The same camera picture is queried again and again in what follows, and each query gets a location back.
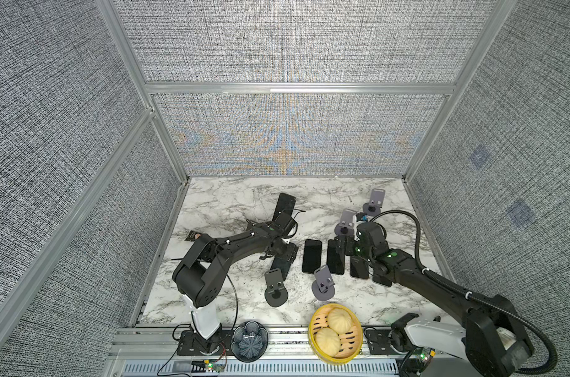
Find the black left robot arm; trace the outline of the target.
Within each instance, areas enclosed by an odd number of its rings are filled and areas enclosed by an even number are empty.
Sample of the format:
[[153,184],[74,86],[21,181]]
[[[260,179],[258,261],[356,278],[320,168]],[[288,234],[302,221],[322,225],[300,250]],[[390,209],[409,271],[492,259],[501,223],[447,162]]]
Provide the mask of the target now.
[[184,297],[196,336],[207,341],[221,341],[217,335],[221,323],[214,300],[230,267],[254,254],[294,261],[297,246],[288,240],[297,232],[297,227],[297,222],[292,219],[283,224],[248,221],[245,231],[230,237],[213,238],[206,233],[200,234],[172,275],[178,292]]

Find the phone with reflective screen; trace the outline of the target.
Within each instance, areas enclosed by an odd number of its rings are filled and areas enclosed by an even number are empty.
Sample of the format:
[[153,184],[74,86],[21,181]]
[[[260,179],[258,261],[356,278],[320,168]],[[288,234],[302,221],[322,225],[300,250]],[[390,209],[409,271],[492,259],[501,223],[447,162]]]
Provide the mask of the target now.
[[345,274],[345,252],[335,239],[327,243],[327,267],[333,275]]

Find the green edged phone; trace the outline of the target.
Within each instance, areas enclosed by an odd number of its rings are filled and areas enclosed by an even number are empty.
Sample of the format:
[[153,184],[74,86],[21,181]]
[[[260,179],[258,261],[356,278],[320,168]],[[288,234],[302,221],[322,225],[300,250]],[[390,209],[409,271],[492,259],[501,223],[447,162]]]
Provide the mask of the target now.
[[374,274],[372,276],[372,281],[376,284],[380,284],[385,287],[391,287],[393,285],[392,281],[388,279],[386,276]]

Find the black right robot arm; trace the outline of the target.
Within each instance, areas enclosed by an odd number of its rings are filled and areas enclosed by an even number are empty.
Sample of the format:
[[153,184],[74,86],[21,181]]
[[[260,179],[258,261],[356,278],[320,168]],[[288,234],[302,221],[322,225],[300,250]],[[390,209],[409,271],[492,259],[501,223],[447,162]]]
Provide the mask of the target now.
[[471,364],[482,376],[530,374],[524,363],[533,355],[531,326],[501,295],[488,298],[434,273],[418,259],[391,248],[382,226],[361,224],[357,234],[346,231],[329,242],[329,251],[371,273],[375,283],[399,284],[427,298],[449,314],[456,325],[405,314],[392,326],[389,343],[400,353],[420,348],[443,351]]

